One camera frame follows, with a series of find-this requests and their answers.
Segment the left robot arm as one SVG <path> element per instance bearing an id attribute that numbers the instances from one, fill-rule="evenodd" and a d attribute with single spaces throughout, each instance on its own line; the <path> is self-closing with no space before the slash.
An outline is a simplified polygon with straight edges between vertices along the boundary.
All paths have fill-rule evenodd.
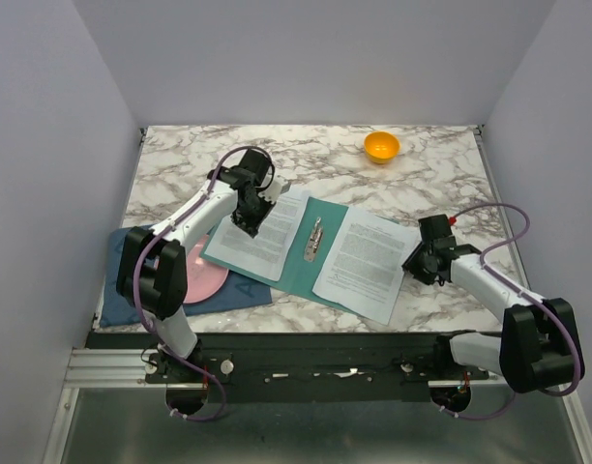
<path id="1" fill-rule="evenodd" d="M 237 147 L 220 159 L 201 189 L 175 213 L 126 235 L 116 292 L 135 308 L 146 331 L 158 338 L 169 355 L 167 369 L 177 380 L 193 380 L 201 367 L 194 352 L 198 337 L 183 308 L 188 254 L 224 218 L 255 237 L 288 189 L 266 150 Z"/>

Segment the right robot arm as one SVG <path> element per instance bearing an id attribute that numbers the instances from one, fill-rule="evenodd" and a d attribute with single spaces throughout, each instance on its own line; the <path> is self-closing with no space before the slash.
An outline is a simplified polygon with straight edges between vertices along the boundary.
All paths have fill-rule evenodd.
<path id="1" fill-rule="evenodd" d="M 547 299 L 490 266 L 472 245 L 461 245 L 445 215 L 419 221 L 420 242 L 403 269 L 425 285 L 452 283 L 472 295 L 501 323 L 499 335 L 441 335 L 431 355 L 433 371 L 456 377 L 467 366 L 501 375 L 516 393 L 572 392 L 585 367 L 572 306 Z"/>

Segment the teal folder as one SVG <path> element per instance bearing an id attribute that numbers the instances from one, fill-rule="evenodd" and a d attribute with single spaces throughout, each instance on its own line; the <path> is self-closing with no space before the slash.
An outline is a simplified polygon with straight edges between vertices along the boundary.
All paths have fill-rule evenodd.
<path id="1" fill-rule="evenodd" d="M 294 241 L 287 253 L 287 258 L 279 281 L 270 281 L 258 276 L 247 275 L 244 271 L 240 270 L 229 270 L 253 278 L 288 294 L 299 296 L 324 305 L 348 310 L 339 304 L 328 302 L 317 297 L 313 294 L 312 288 L 349 208 L 350 207 L 341 204 L 319 200 L 310 196 L 300 227 L 298 228 Z M 307 262 L 304 259 L 305 247 L 314 222 L 318 217 L 321 217 L 322 219 L 323 237 L 315 260 L 313 262 Z"/>

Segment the printed paper sheet bottom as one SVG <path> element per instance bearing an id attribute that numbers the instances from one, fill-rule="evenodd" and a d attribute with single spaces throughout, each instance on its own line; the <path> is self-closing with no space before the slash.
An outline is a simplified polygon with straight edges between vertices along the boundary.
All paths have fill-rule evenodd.
<path id="1" fill-rule="evenodd" d="M 418 240 L 415 227 L 350 207 L 312 287 L 313 294 L 387 325 L 404 276 L 402 263 Z"/>

